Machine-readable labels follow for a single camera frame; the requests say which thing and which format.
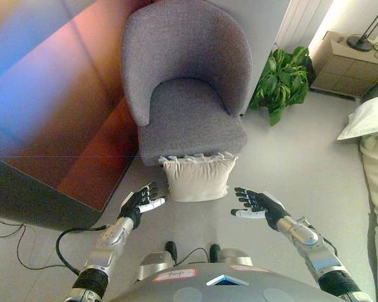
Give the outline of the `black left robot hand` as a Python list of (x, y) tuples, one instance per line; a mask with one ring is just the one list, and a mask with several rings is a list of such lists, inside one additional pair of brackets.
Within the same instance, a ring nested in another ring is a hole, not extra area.
[(150, 182), (138, 191), (129, 193), (120, 207), (117, 219), (130, 218), (133, 221), (133, 229), (136, 229), (143, 213), (154, 210), (167, 200), (166, 196), (158, 197), (156, 182)]

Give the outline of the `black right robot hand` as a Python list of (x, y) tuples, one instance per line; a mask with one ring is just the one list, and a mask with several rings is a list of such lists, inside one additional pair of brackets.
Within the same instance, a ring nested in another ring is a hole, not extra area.
[(290, 216), (281, 203), (269, 197), (267, 193), (257, 193), (250, 189), (235, 187), (234, 192), (243, 209), (231, 209), (232, 216), (240, 218), (265, 218), (268, 226), (278, 231), (277, 223), (285, 216)]

